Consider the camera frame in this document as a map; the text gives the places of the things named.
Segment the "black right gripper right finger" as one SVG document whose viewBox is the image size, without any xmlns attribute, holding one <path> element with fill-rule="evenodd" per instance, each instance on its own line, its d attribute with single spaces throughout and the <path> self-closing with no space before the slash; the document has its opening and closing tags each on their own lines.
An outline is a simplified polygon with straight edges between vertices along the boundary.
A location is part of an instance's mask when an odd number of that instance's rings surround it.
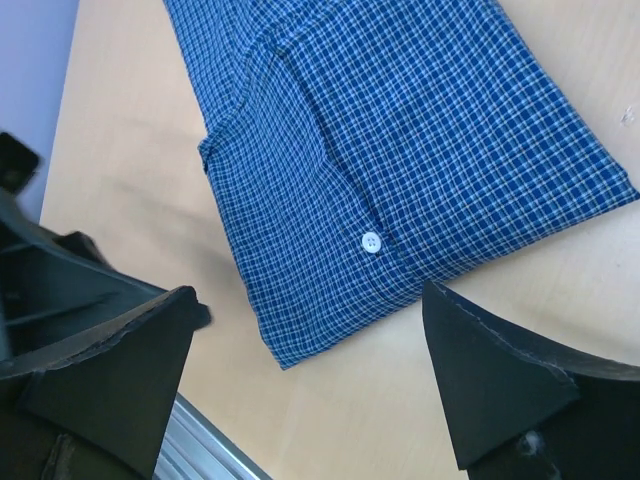
<svg viewBox="0 0 640 480">
<path fill-rule="evenodd" d="M 428 282 L 423 324 L 456 463 L 471 479 L 636 479 L 639 369 Z"/>
</svg>

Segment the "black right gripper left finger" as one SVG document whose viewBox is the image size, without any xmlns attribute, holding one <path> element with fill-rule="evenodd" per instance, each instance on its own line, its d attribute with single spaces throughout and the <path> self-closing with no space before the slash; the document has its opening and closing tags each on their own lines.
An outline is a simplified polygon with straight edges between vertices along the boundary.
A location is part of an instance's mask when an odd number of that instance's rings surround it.
<svg viewBox="0 0 640 480">
<path fill-rule="evenodd" d="M 151 478 L 197 324 L 195 291 L 181 287 L 99 354 L 2 380 L 2 478 Z"/>
</svg>

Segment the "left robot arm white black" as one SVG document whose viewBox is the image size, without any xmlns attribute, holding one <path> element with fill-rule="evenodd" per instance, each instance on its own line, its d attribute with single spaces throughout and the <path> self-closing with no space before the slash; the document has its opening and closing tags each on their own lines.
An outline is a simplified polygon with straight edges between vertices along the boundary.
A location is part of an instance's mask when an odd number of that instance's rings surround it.
<svg viewBox="0 0 640 480">
<path fill-rule="evenodd" d="M 211 323 L 193 288 L 164 290 L 120 273 L 87 235 L 58 235 L 29 220 L 16 197 L 39 163 L 38 154 L 2 133 L 2 378 L 88 360 L 171 308 L 188 332 Z"/>
</svg>

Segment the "blue plaid long sleeve shirt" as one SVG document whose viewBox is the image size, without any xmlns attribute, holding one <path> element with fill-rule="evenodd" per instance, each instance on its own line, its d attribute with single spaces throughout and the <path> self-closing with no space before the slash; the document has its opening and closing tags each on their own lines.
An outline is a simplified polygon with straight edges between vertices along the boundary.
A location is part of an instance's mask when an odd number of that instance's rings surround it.
<svg viewBox="0 0 640 480">
<path fill-rule="evenodd" d="M 495 1 L 169 1 L 282 368 L 638 199 Z"/>
</svg>

